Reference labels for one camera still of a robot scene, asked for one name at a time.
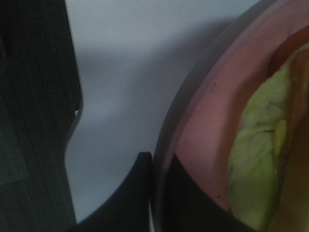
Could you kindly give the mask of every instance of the black object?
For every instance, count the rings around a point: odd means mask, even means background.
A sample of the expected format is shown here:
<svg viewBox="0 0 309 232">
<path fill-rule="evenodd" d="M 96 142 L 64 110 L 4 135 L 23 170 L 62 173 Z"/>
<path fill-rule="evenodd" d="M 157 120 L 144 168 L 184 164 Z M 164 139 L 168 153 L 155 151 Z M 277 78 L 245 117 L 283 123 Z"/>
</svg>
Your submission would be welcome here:
<svg viewBox="0 0 309 232">
<path fill-rule="evenodd" d="M 254 232 L 213 202 L 174 155 L 166 181 L 163 232 Z"/>
<path fill-rule="evenodd" d="M 65 1 L 0 0 L 0 35 L 0 232 L 63 232 L 76 224 L 64 149 L 81 101 Z"/>
<path fill-rule="evenodd" d="M 149 232 L 150 153 L 140 153 L 118 190 L 68 232 Z"/>
<path fill-rule="evenodd" d="M 5 49 L 4 49 L 2 36 L 0 34 L 0 76 L 3 74 L 3 72 L 6 68 L 6 65 L 7 65 L 6 52 L 5 52 Z"/>
</svg>

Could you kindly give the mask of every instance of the cooked vegetable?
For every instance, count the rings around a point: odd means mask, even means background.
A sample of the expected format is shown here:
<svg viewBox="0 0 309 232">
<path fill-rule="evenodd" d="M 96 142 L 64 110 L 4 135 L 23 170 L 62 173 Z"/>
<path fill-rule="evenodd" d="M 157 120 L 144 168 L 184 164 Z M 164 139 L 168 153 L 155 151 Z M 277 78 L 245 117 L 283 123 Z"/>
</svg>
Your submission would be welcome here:
<svg viewBox="0 0 309 232">
<path fill-rule="evenodd" d="M 298 68 L 303 68 L 304 64 L 295 60 L 308 48 L 309 44 L 294 52 L 249 99 L 242 112 L 239 131 L 230 153 L 227 182 L 233 215 L 260 232 L 267 231 L 275 213 L 280 215 L 280 210 L 286 209 L 291 197 L 291 193 L 286 191 L 277 210 L 285 167 L 286 173 L 293 178 L 300 174 L 294 173 L 296 167 L 291 168 L 292 164 L 287 163 L 286 154 L 293 146 L 296 128 L 307 112 L 308 78 L 298 75 Z M 307 164 L 309 191 L 309 158 Z M 292 181 L 290 179 L 290 182 L 287 180 L 283 183 L 282 193 L 286 188 L 293 188 Z"/>
</svg>

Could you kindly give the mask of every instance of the pink bowl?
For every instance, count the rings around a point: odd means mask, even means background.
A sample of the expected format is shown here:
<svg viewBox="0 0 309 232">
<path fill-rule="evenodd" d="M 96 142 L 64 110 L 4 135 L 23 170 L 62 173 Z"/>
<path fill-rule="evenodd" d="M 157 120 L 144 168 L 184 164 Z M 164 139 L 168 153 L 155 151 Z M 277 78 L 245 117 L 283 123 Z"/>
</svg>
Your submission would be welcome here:
<svg viewBox="0 0 309 232">
<path fill-rule="evenodd" d="M 232 23 L 190 72 L 169 110 L 154 156 L 157 231 L 174 153 L 195 183 L 229 209 L 226 168 L 241 111 L 267 78 L 275 50 L 308 25 L 309 0 L 263 0 Z"/>
</svg>

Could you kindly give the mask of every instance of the yellow-green food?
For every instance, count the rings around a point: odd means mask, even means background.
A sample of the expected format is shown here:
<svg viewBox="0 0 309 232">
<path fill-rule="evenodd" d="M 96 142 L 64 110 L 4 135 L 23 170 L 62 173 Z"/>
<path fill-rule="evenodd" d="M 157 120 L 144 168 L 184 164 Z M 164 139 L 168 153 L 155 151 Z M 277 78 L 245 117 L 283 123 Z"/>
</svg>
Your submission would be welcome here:
<svg viewBox="0 0 309 232">
<path fill-rule="evenodd" d="M 299 51 L 308 48 L 309 44 Z M 278 214 L 280 182 L 276 159 L 289 131 L 287 115 L 292 92 L 290 64 L 293 56 L 249 99 L 228 161 L 228 196 L 233 215 L 259 232 L 267 231 L 275 213 Z M 309 191 L 309 166 L 307 178 Z M 309 231 L 309 208 L 307 210 Z"/>
</svg>

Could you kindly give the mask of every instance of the food in bowl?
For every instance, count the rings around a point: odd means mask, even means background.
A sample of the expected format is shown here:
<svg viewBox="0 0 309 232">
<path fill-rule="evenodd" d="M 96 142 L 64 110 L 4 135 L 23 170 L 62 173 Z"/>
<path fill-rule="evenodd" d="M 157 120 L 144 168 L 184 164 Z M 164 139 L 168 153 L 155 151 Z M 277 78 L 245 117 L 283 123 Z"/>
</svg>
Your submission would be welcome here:
<svg viewBox="0 0 309 232">
<path fill-rule="evenodd" d="M 309 231 L 309 27 L 275 52 L 228 160 L 233 215 L 257 231 Z"/>
</svg>

